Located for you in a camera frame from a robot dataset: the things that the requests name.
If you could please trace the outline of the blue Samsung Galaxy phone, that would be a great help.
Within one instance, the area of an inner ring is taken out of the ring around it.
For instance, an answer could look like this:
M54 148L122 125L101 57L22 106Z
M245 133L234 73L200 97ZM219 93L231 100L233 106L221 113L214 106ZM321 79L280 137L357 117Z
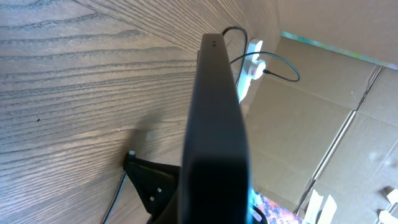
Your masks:
M251 223L250 157L221 34L204 34L183 147L179 223Z

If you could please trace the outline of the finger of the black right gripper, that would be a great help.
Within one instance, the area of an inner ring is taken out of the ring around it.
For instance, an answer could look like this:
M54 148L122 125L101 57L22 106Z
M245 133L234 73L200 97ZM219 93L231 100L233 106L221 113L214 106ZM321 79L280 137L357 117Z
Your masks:
M123 169L150 214L148 223L178 223L179 166L150 162L128 154Z

